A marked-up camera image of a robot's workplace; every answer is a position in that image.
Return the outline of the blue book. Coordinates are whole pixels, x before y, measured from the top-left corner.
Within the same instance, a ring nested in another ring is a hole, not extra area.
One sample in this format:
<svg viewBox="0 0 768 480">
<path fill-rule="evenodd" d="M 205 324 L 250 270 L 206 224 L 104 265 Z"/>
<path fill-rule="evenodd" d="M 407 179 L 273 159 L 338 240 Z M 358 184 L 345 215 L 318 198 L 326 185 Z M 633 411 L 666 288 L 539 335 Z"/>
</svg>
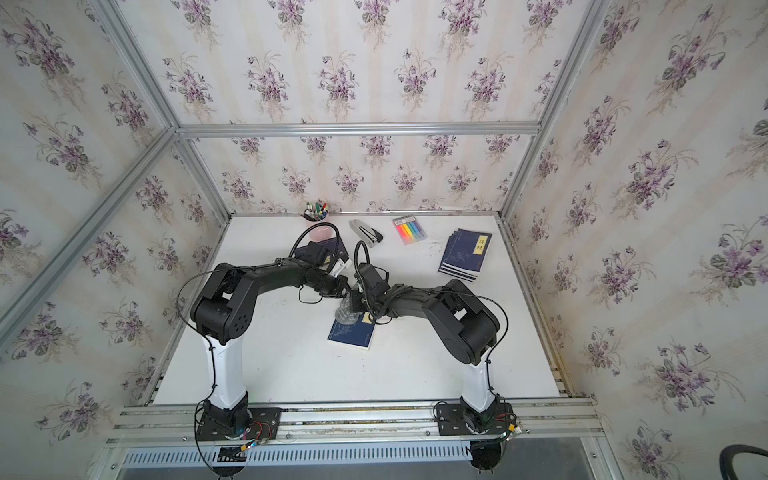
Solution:
<svg viewBox="0 0 768 480">
<path fill-rule="evenodd" d="M 448 238 L 438 272 L 474 282 L 480 274 L 492 237 L 488 232 L 457 229 Z"/>
<path fill-rule="evenodd" d="M 333 258 L 342 262 L 349 260 L 349 253 L 342 239 L 338 237 L 328 238 L 320 241 L 319 244 L 326 249 L 325 264 L 330 263 Z"/>
<path fill-rule="evenodd" d="M 327 337 L 330 342 L 368 349 L 375 329 L 375 323 L 368 313 L 361 313 L 351 324 L 339 323 L 335 320 Z"/>
</svg>

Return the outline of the grey patterned cloth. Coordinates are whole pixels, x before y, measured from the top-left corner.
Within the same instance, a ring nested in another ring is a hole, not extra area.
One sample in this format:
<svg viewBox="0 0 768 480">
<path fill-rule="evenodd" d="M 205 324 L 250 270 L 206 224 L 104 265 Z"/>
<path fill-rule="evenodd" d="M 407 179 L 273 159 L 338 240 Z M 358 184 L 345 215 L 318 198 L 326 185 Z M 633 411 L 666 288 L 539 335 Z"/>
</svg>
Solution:
<svg viewBox="0 0 768 480">
<path fill-rule="evenodd" d="M 334 313 L 335 321 L 341 325 L 354 325 L 365 312 L 362 293 L 353 290 L 342 299 Z"/>
</svg>

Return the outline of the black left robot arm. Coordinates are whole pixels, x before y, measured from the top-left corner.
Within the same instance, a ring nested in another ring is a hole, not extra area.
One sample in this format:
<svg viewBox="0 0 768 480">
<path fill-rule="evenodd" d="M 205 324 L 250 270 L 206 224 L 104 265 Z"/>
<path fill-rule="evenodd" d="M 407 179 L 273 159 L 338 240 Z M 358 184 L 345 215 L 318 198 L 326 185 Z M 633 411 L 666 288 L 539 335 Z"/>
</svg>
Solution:
<svg viewBox="0 0 768 480">
<path fill-rule="evenodd" d="M 227 414 L 247 406 L 241 338 L 252 323 L 259 296 L 288 287 L 341 298 L 349 282 L 316 260 L 293 255 L 258 266 L 221 263 L 208 274 L 189 312 L 208 350 L 211 393 L 204 405 Z"/>
</svg>

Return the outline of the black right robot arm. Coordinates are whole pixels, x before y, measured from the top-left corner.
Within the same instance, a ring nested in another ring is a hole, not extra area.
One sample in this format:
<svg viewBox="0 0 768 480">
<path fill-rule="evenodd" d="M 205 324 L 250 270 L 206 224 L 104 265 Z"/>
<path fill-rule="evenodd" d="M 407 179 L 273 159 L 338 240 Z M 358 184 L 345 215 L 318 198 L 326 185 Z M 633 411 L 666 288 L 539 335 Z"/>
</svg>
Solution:
<svg viewBox="0 0 768 480">
<path fill-rule="evenodd" d="M 498 403 L 490 382 L 489 356 L 499 341 L 501 324 L 481 298 L 460 280 L 441 287 L 391 285 L 380 269 L 355 266 L 354 307 L 378 321 L 414 317 L 431 325 L 447 352 L 466 366 L 461 402 L 476 415 L 489 413 Z"/>
</svg>

